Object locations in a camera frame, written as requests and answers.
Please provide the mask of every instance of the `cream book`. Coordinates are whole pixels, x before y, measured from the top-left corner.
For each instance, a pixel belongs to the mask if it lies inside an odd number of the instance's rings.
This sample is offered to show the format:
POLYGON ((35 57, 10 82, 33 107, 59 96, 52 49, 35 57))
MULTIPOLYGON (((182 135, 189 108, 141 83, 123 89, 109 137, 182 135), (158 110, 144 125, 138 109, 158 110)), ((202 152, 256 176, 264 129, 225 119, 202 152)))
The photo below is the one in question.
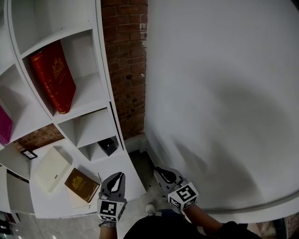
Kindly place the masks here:
POLYGON ((101 189, 101 181, 100 181, 100 176, 99 174, 95 174, 91 177, 92 180, 100 184, 98 190, 95 192, 93 198, 91 201, 88 203, 87 201, 84 201, 82 198, 80 198, 76 193, 74 193, 72 190, 70 190, 68 187, 66 187, 67 194, 70 199, 71 207, 72 208, 78 208, 78 207, 85 207, 85 206, 90 206, 93 204, 97 203, 97 199, 99 198, 99 192, 101 189))
POLYGON ((52 146, 34 171, 34 178, 41 188, 52 193, 71 165, 52 146))

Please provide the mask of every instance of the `black and white marker cube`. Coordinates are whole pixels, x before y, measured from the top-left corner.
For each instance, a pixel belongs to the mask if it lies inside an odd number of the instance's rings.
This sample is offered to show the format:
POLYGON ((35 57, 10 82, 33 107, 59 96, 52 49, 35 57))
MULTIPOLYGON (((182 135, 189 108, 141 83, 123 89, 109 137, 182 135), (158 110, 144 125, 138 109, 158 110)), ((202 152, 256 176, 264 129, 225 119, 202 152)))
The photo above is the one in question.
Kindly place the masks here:
POLYGON ((98 216, 102 220, 118 222, 124 210, 124 202, 98 199, 98 216))
POLYGON ((198 192, 193 183, 188 183, 176 191, 168 194, 168 202, 180 210, 184 210, 196 203, 198 192))

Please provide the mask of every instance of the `black sleeve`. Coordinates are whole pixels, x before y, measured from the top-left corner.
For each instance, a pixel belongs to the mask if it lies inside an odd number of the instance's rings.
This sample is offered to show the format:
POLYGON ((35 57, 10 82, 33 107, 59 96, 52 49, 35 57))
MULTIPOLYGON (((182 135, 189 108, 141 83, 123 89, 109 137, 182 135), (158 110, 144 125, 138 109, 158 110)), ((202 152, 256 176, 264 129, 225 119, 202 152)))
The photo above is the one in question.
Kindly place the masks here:
POLYGON ((216 235, 220 239, 261 239, 253 232, 242 228, 235 222, 228 222, 224 224, 216 235))

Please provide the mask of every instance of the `black box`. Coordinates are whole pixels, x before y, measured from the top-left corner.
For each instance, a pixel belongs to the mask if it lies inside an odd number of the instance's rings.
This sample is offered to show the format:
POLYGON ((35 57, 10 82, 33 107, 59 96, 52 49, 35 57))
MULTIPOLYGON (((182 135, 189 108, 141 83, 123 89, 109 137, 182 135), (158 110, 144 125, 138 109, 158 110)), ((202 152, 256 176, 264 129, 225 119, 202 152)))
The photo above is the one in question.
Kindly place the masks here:
POLYGON ((101 140, 98 142, 98 144, 108 156, 110 156, 117 149, 114 141, 110 138, 101 140))

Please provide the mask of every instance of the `white bookshelf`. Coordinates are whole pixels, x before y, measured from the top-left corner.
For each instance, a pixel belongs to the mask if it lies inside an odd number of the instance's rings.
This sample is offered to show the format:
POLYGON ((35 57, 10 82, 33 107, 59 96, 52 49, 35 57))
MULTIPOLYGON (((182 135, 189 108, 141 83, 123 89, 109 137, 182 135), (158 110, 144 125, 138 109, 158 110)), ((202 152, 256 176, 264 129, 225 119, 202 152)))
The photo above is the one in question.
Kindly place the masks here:
MULTIPOLYGON (((51 145, 70 159, 72 167, 80 167, 79 170, 87 174, 99 173, 102 180, 123 171, 132 183, 126 188, 127 199, 145 193, 125 150, 117 118, 107 67, 100 1, 0 0, 0 4, 0 105, 13 120, 11 141, 53 123, 65 139, 51 145), (57 112, 30 60, 36 52, 58 40, 76 84, 72 105, 66 114, 57 112), (117 146, 110 156, 97 143, 107 138, 117 146)), ((13 144, 0 146, 0 164, 3 165, 0 169, 3 172, 9 169, 30 182, 29 187, 26 182, 6 175, 6 181, 0 182, 0 193, 6 192, 8 199, 9 195, 14 199, 8 200, 9 203, 4 200, 3 205, 11 212, 35 213, 42 218, 96 211, 94 206, 71 210, 64 189, 49 196, 37 186, 31 173, 48 149, 45 146, 36 150, 38 158, 30 161, 13 144), (21 203, 18 191, 25 196, 21 203)))

